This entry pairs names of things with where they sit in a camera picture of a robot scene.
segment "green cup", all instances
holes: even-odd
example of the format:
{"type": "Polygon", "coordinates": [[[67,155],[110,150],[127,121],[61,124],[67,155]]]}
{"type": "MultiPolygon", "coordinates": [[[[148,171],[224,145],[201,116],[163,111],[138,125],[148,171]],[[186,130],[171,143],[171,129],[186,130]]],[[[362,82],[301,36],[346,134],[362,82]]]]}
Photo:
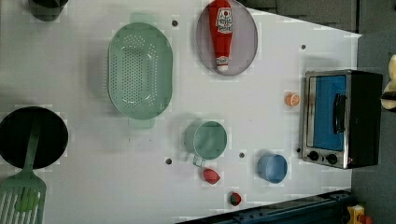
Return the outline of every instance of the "green cup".
{"type": "Polygon", "coordinates": [[[192,164],[201,167],[206,160],[221,155],[227,146],[227,133],[218,122],[197,120],[187,128],[185,144],[194,154],[192,164]]]}

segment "green spatula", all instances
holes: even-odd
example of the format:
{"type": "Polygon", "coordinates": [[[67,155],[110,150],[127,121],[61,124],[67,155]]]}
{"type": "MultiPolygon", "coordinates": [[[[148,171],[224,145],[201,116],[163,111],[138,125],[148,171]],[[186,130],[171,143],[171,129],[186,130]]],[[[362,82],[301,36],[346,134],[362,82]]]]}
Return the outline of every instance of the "green spatula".
{"type": "Polygon", "coordinates": [[[23,169],[18,174],[5,179],[0,186],[0,223],[2,224],[42,223],[47,186],[33,173],[40,130],[39,119],[33,117],[23,169]]]}

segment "blue cup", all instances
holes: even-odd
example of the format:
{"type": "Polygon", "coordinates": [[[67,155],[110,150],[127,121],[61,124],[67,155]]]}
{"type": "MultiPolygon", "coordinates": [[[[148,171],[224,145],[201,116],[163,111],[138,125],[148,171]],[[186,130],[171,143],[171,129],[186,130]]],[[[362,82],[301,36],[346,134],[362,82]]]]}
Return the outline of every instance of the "blue cup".
{"type": "Polygon", "coordinates": [[[285,158],[276,154],[266,154],[259,159],[259,176],[273,184],[280,183],[288,172],[285,158]]]}

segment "ketchup label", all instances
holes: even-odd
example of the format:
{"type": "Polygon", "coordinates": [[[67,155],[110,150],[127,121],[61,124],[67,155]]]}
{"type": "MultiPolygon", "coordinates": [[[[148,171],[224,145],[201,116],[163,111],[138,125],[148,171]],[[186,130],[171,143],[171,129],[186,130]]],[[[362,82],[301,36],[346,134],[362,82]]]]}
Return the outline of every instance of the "ketchup label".
{"type": "Polygon", "coordinates": [[[223,34],[233,32],[233,16],[231,15],[231,9],[229,7],[219,8],[216,26],[219,28],[218,32],[223,34]]]}
{"type": "Polygon", "coordinates": [[[228,57],[221,56],[216,59],[216,64],[228,64],[228,57]]]}

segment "toaster oven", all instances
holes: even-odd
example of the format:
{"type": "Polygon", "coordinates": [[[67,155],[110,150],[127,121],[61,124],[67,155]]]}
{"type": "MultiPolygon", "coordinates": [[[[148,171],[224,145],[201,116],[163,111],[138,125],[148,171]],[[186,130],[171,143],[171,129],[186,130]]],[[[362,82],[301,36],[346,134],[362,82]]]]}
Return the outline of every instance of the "toaster oven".
{"type": "Polygon", "coordinates": [[[377,165],[382,75],[307,72],[302,157],[342,169],[377,165]]]}

